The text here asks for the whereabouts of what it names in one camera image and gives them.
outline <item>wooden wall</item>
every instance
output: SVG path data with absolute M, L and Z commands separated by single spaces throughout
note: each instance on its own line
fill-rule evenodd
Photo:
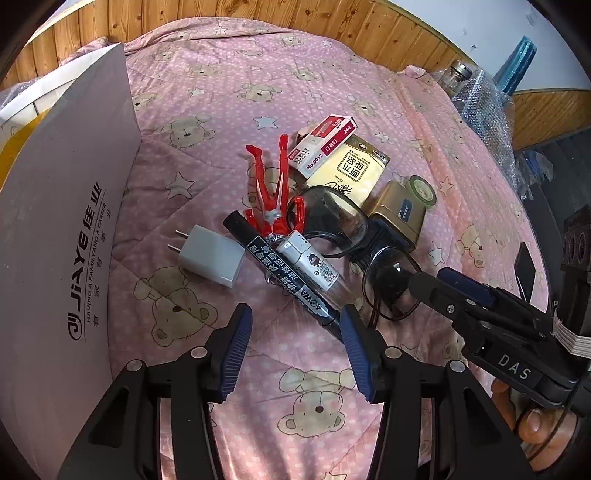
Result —
M 517 92 L 513 148 L 534 145 L 591 125 L 591 91 Z
M 335 38 L 356 54 L 398 71 L 408 64 L 429 71 L 468 60 L 454 44 L 387 0 L 94 0 L 37 31 L 2 88 L 44 75 L 81 45 L 106 36 L 131 41 L 178 18 L 198 16 L 263 20 Z M 515 95 L 515 148 L 591 124 L 591 92 Z

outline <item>metal screw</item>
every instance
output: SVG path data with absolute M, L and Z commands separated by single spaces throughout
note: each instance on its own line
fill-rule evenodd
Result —
M 454 372 L 461 374 L 466 369 L 466 365 L 464 362 L 460 362 L 459 360 L 453 360 L 450 362 L 449 368 L 451 368 Z
M 385 353 L 388 358 L 400 358 L 402 356 L 401 350 L 395 346 L 389 346 L 386 348 Z
M 127 363 L 127 370 L 130 372 L 137 372 L 140 368 L 142 368 L 141 360 L 131 360 Z
M 191 350 L 191 356 L 193 358 L 203 358 L 207 355 L 207 349 L 204 346 L 196 346 Z

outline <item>blue gripper pad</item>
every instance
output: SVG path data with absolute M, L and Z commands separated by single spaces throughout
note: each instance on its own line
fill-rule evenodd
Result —
M 225 398 L 234 391 L 240 367 L 244 360 L 246 347 L 252 333 L 252 310 L 246 304 L 238 304 L 228 326 L 234 327 L 234 333 L 230 340 L 226 354 L 222 361 L 220 369 L 220 384 L 218 391 Z
M 345 349 L 347 350 L 349 363 L 353 369 L 357 388 L 365 396 L 365 400 L 371 402 L 374 398 L 372 368 L 368 354 L 365 351 L 365 346 L 358 333 L 359 326 L 366 328 L 361 322 L 355 307 L 353 305 L 345 306 L 340 314 L 340 333 L 343 337 Z
M 491 309 L 495 305 L 495 298 L 491 294 L 489 287 L 477 282 L 473 278 L 467 277 L 453 268 L 442 268 L 437 272 L 437 278 L 448 284 L 450 287 L 455 288 L 481 307 Z

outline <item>pink bedsheet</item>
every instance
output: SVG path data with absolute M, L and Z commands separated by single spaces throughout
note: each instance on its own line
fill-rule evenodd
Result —
M 142 144 L 112 252 L 112 370 L 134 358 L 176 359 L 247 302 L 254 329 L 238 384 L 212 411 L 227 478 L 365 478 L 381 414 L 357 391 L 343 345 L 267 285 L 252 258 L 228 289 L 179 270 L 167 248 L 182 246 L 174 231 L 194 224 L 229 236 L 223 219 L 253 200 L 246 144 L 263 148 L 265 161 L 277 166 L 281 133 L 330 113 L 355 116 L 358 134 L 392 158 L 374 194 L 411 174 L 437 192 L 413 253 L 421 267 L 433 274 L 453 267 L 516 293 L 512 265 L 525 241 L 537 268 L 532 302 L 545 306 L 540 252 L 519 200 L 429 75 L 411 79 L 335 40 L 232 18 L 175 21 L 126 52 Z M 269 183 L 275 172 L 268 169 Z M 345 264 L 343 274 L 359 286 L 354 265 Z M 461 358 L 450 322 L 424 306 L 397 325 L 381 320 L 379 329 L 421 361 Z M 488 388 L 492 377 L 473 371 Z M 425 402 L 421 461 L 430 455 L 429 414 Z M 171 476 L 165 421 L 161 443 Z

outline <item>red and white box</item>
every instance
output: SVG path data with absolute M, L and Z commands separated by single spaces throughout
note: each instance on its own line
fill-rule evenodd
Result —
M 352 116 L 329 115 L 289 153 L 290 165 L 309 178 L 356 129 Z

